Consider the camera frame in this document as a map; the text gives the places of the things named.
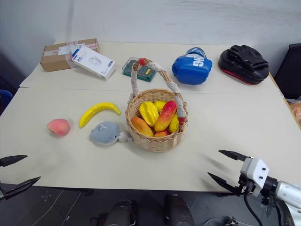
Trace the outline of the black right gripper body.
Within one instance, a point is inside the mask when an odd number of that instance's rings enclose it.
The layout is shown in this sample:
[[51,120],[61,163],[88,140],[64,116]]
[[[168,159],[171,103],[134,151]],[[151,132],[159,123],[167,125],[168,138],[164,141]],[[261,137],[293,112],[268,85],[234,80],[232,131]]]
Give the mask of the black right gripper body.
[[246,177],[239,177],[238,184],[239,186],[236,187],[235,190],[236,195],[250,194],[254,191],[255,182],[251,179],[248,179]]

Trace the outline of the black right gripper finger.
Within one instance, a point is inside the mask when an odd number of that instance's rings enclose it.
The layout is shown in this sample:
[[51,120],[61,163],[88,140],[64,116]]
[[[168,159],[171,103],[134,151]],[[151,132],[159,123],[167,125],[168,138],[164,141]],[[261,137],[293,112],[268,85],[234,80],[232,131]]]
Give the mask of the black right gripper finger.
[[234,151],[219,150],[219,152],[236,161],[245,161],[247,158],[251,158],[250,156],[246,156]]
[[216,176],[216,175],[214,175],[214,174],[212,174],[212,173],[209,173],[209,172],[208,172],[208,175],[209,175],[209,176],[210,176],[210,177],[211,177],[218,185],[220,185],[221,187],[223,187],[223,188],[225,188],[226,190],[230,191],[231,193],[233,193],[233,194],[241,194],[241,187],[237,187],[237,186],[233,187],[233,186],[229,185],[229,184],[227,183],[226,180],[224,180],[224,179],[222,179],[222,178],[220,178],[220,177],[218,177],[218,176]]

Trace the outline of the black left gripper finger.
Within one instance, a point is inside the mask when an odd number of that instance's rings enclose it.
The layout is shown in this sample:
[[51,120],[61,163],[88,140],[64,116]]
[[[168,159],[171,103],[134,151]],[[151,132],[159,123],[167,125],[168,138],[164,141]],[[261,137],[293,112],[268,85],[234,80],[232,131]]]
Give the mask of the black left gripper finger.
[[8,165],[14,164],[24,158],[27,158],[27,155],[14,155],[14,156],[8,156],[4,158],[0,158],[0,166],[6,167]]
[[34,185],[41,177],[32,178],[26,180],[20,184],[18,184],[14,189],[10,191],[6,191],[5,189],[0,188],[0,200],[8,200],[24,191],[29,189],[32,185]]

